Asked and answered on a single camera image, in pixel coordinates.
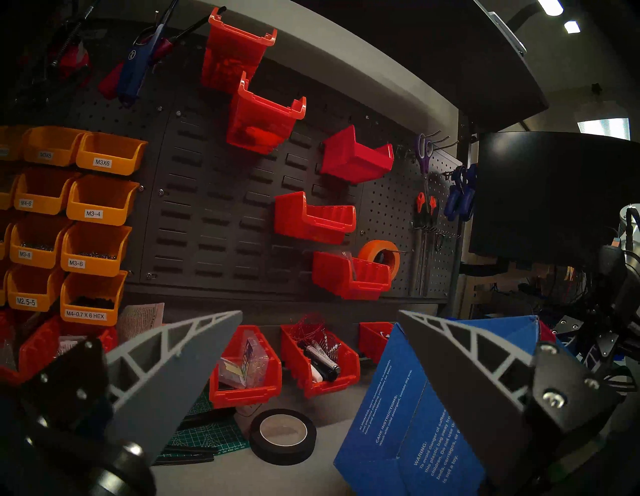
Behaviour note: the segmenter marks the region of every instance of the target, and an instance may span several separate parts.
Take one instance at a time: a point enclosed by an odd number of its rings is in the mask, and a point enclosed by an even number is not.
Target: masking tape
[[[391,269],[391,280],[395,279],[400,268],[400,253],[398,253],[397,246],[391,241],[382,241],[381,239],[369,241],[358,253],[358,258],[373,262],[380,252],[383,252],[382,263]]]

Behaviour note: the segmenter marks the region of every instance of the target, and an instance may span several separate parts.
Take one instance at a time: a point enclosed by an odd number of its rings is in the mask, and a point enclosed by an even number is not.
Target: blue box
[[[534,316],[461,322],[530,354],[540,332]],[[333,464],[362,495],[467,496],[484,479],[398,324]]]

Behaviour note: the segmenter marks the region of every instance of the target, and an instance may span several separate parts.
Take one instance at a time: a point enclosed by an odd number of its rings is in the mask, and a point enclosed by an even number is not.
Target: hand tool
[[[208,20],[209,20],[209,16],[203,17],[198,22],[188,27],[183,32],[179,33],[173,38],[162,38],[159,41],[155,51],[153,52],[153,55],[151,56],[149,64],[150,65],[156,64],[160,59],[162,59],[167,54],[169,54],[181,39],[183,39],[185,36],[194,32],[200,26],[203,26],[204,24],[206,24]],[[136,41],[134,42],[134,45],[138,42],[138,40],[141,40],[141,39],[142,39],[142,42],[145,42],[148,39],[148,38],[145,38],[145,35],[148,35],[152,28],[153,26],[151,28],[147,28],[143,30],[142,33],[138,35]],[[100,84],[98,84],[98,91],[100,91],[102,96],[105,97],[107,100],[113,100],[116,96],[118,96],[117,94],[118,81],[120,80],[120,74],[122,73],[123,67],[124,67],[124,62],[120,62],[116,67],[113,68],[113,70],[109,74],[107,74],[107,76],[105,76],[105,78],[100,82]]]

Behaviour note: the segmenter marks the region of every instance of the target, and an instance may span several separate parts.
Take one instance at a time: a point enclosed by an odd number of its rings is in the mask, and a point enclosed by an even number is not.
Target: red storage bin
[[[211,29],[202,64],[202,86],[233,94],[243,72],[249,84],[267,47],[276,42],[278,30],[262,38],[222,22],[218,7],[209,17]]]
[[[285,236],[320,243],[342,244],[344,234],[356,229],[356,207],[307,205],[304,191],[276,196],[273,230]]]
[[[280,356],[285,366],[291,371],[291,375],[298,381],[298,387],[305,393],[305,398],[318,396],[319,394],[334,393],[347,389],[360,380],[360,358],[358,353],[340,341],[335,334],[325,331],[340,343],[338,348],[338,365],[340,376],[333,382],[322,381],[314,383],[311,378],[311,360],[305,357],[298,345],[289,335],[293,325],[280,326]]]
[[[276,352],[260,332],[258,326],[238,326],[235,334],[222,353],[222,358],[230,360],[237,358],[243,353],[243,333],[250,329],[255,333],[256,338],[269,356],[269,365],[264,377],[264,385],[247,389],[218,390],[218,366],[213,369],[209,378],[209,400],[213,403],[213,408],[228,408],[230,406],[246,406],[249,404],[266,403],[269,398],[277,396],[282,390],[282,365]]]
[[[388,143],[372,150],[356,143],[356,128],[347,129],[327,138],[320,173],[331,174],[352,184],[378,179],[391,171],[394,148]]]
[[[307,99],[293,100],[291,107],[283,107],[260,98],[247,90],[246,74],[231,100],[227,143],[262,155],[289,139],[293,126],[307,111]]]
[[[361,322],[358,348],[364,356],[377,364],[387,345],[388,340],[385,336],[391,334],[393,328],[394,325],[391,322]]]
[[[23,380],[31,379],[53,362],[58,354],[60,336],[97,336],[105,353],[118,346],[115,327],[69,323],[60,316],[54,316],[38,327],[20,347],[18,370]]]
[[[377,300],[380,293],[391,289],[388,265],[352,258],[351,261],[332,253],[314,252],[311,279],[315,284],[345,300]]]

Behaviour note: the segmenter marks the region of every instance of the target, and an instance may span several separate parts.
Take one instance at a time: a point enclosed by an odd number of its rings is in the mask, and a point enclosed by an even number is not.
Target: screw
[[[592,379],[590,377],[587,377],[584,380],[584,383],[589,386],[591,389],[599,389],[600,388],[600,383],[596,380],[596,379]]]
[[[542,399],[553,408],[562,408],[564,406],[564,397],[554,391],[547,391],[542,395]]]
[[[541,344],[540,350],[544,351],[545,353],[551,353],[552,355],[555,355],[558,352],[556,347],[552,344]]]

